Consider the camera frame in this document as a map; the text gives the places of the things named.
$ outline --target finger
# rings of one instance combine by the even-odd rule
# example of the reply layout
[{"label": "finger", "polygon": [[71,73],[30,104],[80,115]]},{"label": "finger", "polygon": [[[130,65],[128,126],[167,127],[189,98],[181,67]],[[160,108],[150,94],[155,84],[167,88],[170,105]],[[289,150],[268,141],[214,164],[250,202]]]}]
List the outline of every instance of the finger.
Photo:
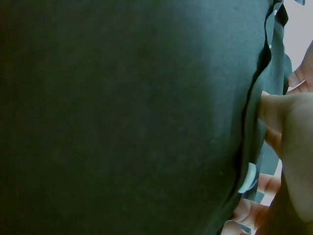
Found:
[{"label": "finger", "polygon": [[233,220],[250,229],[257,230],[264,223],[269,207],[242,199],[234,211]]},{"label": "finger", "polygon": [[274,149],[277,156],[279,157],[281,154],[281,142],[282,142],[282,134],[274,131],[271,128],[267,129],[266,135],[265,135],[265,141],[268,143],[268,145]]},{"label": "finger", "polygon": [[221,235],[248,235],[238,223],[227,221],[223,227]]},{"label": "finger", "polygon": [[288,84],[290,87],[295,87],[302,81],[304,81],[304,75],[302,73],[301,67],[297,68],[288,78]]},{"label": "finger", "polygon": [[281,133],[282,123],[293,100],[293,95],[266,95],[262,93],[259,118],[270,128]]},{"label": "finger", "polygon": [[274,197],[281,186],[279,176],[260,174],[258,191],[268,196]]}]

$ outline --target dark green garment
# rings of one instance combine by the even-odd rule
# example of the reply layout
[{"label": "dark green garment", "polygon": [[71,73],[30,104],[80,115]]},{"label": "dark green garment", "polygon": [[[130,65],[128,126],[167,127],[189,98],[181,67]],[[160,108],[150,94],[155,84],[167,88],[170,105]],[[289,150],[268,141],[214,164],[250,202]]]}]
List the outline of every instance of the dark green garment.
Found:
[{"label": "dark green garment", "polygon": [[0,234],[215,235],[260,154],[261,91],[287,89],[282,3],[9,2]]}]

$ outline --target skin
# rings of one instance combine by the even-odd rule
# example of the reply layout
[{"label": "skin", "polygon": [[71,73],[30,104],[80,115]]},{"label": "skin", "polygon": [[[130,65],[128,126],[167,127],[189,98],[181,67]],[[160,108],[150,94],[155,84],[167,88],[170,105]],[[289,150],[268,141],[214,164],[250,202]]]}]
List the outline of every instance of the skin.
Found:
[{"label": "skin", "polygon": [[260,175],[259,191],[272,197],[270,206],[243,199],[226,222],[222,235],[313,234],[313,43],[289,78],[298,87],[288,95],[263,93],[259,118],[268,126],[266,141],[282,160],[282,173]]}]

